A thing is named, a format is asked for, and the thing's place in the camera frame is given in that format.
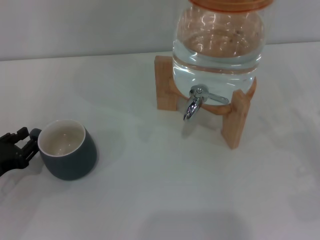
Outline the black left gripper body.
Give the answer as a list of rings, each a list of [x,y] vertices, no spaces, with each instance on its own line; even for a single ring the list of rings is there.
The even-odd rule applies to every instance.
[[[0,175],[15,169],[25,169],[29,162],[24,158],[24,152],[16,146],[17,133],[6,133],[0,137]]]

